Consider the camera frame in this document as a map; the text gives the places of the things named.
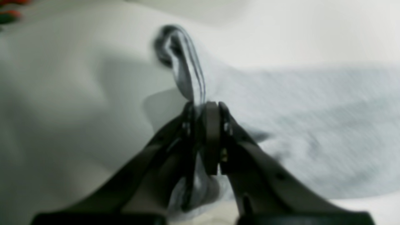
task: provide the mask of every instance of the green object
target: green object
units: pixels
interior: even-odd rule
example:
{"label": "green object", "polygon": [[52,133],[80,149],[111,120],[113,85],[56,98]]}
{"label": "green object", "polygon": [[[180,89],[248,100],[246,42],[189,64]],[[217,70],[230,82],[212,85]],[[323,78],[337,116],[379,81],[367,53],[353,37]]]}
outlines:
{"label": "green object", "polygon": [[9,13],[0,13],[0,24],[9,24],[16,21],[17,18]]}

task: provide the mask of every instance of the white surface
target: white surface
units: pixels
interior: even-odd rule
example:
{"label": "white surface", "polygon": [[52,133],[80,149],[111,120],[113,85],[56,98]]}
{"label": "white surface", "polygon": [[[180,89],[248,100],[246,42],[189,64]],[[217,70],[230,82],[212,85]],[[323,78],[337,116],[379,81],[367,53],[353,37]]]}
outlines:
{"label": "white surface", "polygon": [[[182,25],[236,67],[400,59],[393,0],[139,2],[42,0],[0,33],[8,87],[0,98],[0,217],[10,224],[86,195],[179,113],[184,99],[151,48],[164,24]],[[379,225],[400,221],[400,193],[335,202],[369,210]],[[215,212],[194,221],[223,215]]]}

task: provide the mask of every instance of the crumpled towel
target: crumpled towel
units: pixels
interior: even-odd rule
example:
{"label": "crumpled towel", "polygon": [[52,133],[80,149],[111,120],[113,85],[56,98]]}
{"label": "crumpled towel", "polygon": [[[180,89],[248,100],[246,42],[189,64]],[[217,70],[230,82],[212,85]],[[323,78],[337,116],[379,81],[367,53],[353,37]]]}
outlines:
{"label": "crumpled towel", "polygon": [[[399,189],[398,67],[240,71],[176,25],[161,29],[155,49],[198,114],[207,101],[225,102],[266,153],[321,196],[359,198]],[[233,198],[223,177],[217,177],[219,199]]]}

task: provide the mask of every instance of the gray fabric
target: gray fabric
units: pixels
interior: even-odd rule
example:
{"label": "gray fabric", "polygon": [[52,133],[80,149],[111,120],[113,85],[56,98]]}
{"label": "gray fabric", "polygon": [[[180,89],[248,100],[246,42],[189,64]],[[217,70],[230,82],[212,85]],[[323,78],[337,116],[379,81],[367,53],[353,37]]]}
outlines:
{"label": "gray fabric", "polygon": [[265,152],[323,197],[399,189],[398,67],[240,71],[179,26],[162,29],[156,52],[198,112],[206,101],[225,102]]}

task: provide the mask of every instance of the gray cloth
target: gray cloth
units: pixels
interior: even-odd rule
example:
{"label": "gray cloth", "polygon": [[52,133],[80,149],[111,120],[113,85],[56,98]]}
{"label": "gray cloth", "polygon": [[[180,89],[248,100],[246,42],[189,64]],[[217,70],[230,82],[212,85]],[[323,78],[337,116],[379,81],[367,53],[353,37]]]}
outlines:
{"label": "gray cloth", "polygon": [[399,189],[398,67],[240,71],[210,56],[179,26],[161,30],[156,53],[198,113],[206,101],[225,102],[265,152],[321,196]]}

